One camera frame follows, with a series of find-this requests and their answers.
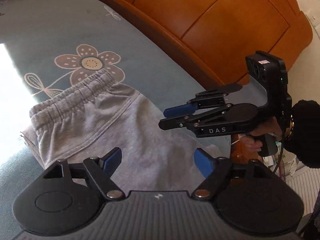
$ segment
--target device handle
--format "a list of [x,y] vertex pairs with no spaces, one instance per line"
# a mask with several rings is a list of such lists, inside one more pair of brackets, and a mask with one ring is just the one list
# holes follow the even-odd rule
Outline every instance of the device handle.
[[264,134],[260,136],[253,136],[255,141],[261,141],[262,147],[261,151],[258,154],[261,157],[267,157],[270,155],[275,155],[278,152],[278,147],[276,145],[276,137],[271,134]]

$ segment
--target wooden headboard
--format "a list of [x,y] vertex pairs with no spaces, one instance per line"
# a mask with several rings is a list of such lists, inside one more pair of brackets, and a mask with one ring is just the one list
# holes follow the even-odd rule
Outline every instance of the wooden headboard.
[[296,0],[101,0],[204,88],[248,81],[244,57],[263,50],[291,68],[312,40]]

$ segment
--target elastic waistband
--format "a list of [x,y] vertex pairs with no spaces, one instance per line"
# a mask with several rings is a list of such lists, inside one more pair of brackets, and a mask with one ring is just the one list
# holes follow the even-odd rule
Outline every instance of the elastic waistband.
[[100,93],[110,91],[115,83],[107,70],[101,69],[54,98],[39,103],[29,111],[33,129],[38,130],[46,124],[62,120],[72,111],[83,109],[84,104]]

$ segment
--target gray pants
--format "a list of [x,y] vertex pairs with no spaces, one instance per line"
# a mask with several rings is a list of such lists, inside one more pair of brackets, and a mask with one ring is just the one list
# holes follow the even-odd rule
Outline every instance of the gray pants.
[[[34,106],[30,118],[23,137],[44,168],[60,158],[79,163],[119,147],[122,163],[112,180],[125,193],[193,191],[204,180],[193,161],[202,145],[182,130],[161,130],[161,111],[104,69]],[[221,155],[215,146],[205,150]]]

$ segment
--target metal bolt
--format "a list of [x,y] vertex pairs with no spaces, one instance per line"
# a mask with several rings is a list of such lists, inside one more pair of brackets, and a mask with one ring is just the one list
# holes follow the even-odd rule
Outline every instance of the metal bolt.
[[107,193],[107,197],[109,198],[120,198],[122,197],[122,192],[120,190],[110,190],[108,193]]
[[210,192],[206,189],[197,189],[195,191],[195,196],[198,198],[206,198],[210,196]]

